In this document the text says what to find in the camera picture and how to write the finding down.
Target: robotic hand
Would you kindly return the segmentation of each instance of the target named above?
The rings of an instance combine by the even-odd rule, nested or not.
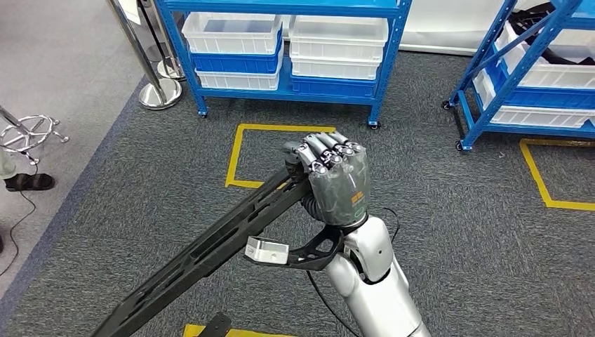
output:
[[[370,178],[366,149],[338,132],[311,134],[289,146],[296,153],[313,194],[302,205],[327,225],[351,227],[367,216]]]

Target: white wall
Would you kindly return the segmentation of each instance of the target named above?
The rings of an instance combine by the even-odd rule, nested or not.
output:
[[[475,52],[503,1],[412,0],[401,50],[471,55]],[[519,0],[527,9],[547,0]]]

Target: white plastic bin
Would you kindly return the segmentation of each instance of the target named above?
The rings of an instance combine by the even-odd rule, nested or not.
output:
[[[494,85],[486,70],[473,79],[475,89],[486,109],[496,96]],[[503,105],[492,117],[497,124],[517,124],[527,126],[555,126],[580,128],[588,119],[595,119],[595,110],[559,109],[542,107],[510,107]]]
[[[182,34],[193,53],[270,55],[280,29],[280,15],[193,12]]]
[[[382,61],[388,22],[382,18],[296,15],[289,24],[290,55]]]
[[[240,72],[196,72],[204,88],[277,90],[283,53],[279,52],[279,64],[274,74],[248,74]]]
[[[291,64],[291,73],[295,76],[374,80],[380,61],[322,60],[293,56]]]
[[[556,41],[550,45],[550,49],[570,60],[583,60],[588,56],[595,58],[595,37],[589,35],[592,33],[594,32],[574,31],[574,33],[566,32],[558,35]],[[506,22],[502,35],[495,42],[496,48],[501,50],[517,37],[510,23]],[[591,40],[585,41],[585,37],[591,37]],[[512,74],[529,47],[526,42],[521,42],[504,55],[503,60],[506,62],[509,74]],[[544,58],[539,58],[519,86],[595,89],[595,66],[551,65]]]

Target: robot finger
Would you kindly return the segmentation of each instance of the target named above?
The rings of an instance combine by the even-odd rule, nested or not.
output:
[[[320,160],[328,168],[339,164],[342,159],[336,152],[332,151],[326,145],[324,145],[314,134],[306,136],[304,141],[313,149],[313,152],[319,155]]]
[[[285,142],[285,144],[283,144],[283,147],[281,148],[281,151],[287,154],[294,154],[297,152],[301,144],[302,143],[300,142]]]
[[[334,140],[338,141],[339,144],[345,145],[348,148],[352,149],[353,151],[355,151],[355,153],[359,153],[364,150],[363,146],[361,146],[358,143],[350,142],[347,137],[338,133],[337,131],[333,131],[333,132],[329,133],[328,135],[330,137],[332,137]]]
[[[328,172],[328,169],[320,162],[319,158],[312,152],[308,144],[301,144],[296,149],[296,152],[305,168],[320,174],[326,174]]]
[[[333,151],[337,152],[338,154],[341,154],[343,156],[352,156],[354,154],[354,151],[352,149],[350,149],[349,147],[339,144],[339,142],[330,137],[328,134],[326,133],[317,133],[316,137],[326,146],[328,146],[330,149],[332,149]]]

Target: blue shelf frame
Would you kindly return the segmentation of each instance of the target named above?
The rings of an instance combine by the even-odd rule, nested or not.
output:
[[[498,34],[504,28],[508,17],[512,13],[517,0],[505,0],[500,12],[492,23],[488,34],[481,42],[477,53],[472,58],[463,78],[460,80],[457,88],[450,95],[448,101],[445,101],[443,107],[450,109],[460,103],[462,114],[467,124],[467,133],[462,132],[461,139],[457,144],[458,150],[471,150],[473,143],[481,136],[483,132],[504,132],[504,133],[522,133],[544,136],[568,136],[579,138],[595,138],[595,127],[589,121],[585,123],[582,128],[557,128],[557,127],[541,127],[541,126],[522,126],[513,124],[496,124],[490,121],[496,115],[498,110],[504,105],[504,102],[513,91],[519,86],[521,80],[527,75],[531,67],[537,62],[537,59],[543,54],[549,44],[560,34],[562,29],[570,27],[590,27],[587,29],[595,29],[595,13],[585,14],[581,18],[576,17],[579,13],[578,8],[582,5],[582,0],[551,0],[556,7],[553,13],[550,13],[544,20],[541,20],[537,25],[531,27],[527,32],[519,36],[509,45],[502,48],[494,55],[490,55],[490,49]],[[512,74],[503,83],[502,87],[496,93],[492,102],[483,109],[479,95],[475,91],[472,80],[473,78],[488,65],[497,62],[505,53],[508,53],[513,47],[517,46],[528,37],[538,32],[540,29],[542,33],[535,39],[531,47],[527,50],[525,57],[516,66]],[[465,91],[472,89],[474,97],[478,101],[480,107],[480,115],[477,120],[472,116],[469,108],[469,103],[465,97]]]
[[[378,117],[396,54],[401,43],[412,0],[156,0],[155,4],[168,31],[182,69],[199,109],[206,117],[205,97],[251,98],[261,100],[292,100],[302,102],[340,103],[371,106],[368,125],[377,127]],[[285,15],[327,15],[365,18],[386,18],[389,37],[379,69],[378,85],[372,98],[353,98],[338,95],[307,95],[294,93],[289,72],[290,60],[283,58],[276,91],[247,91],[236,89],[202,88],[189,58],[187,47],[173,19],[173,12],[265,13]]]

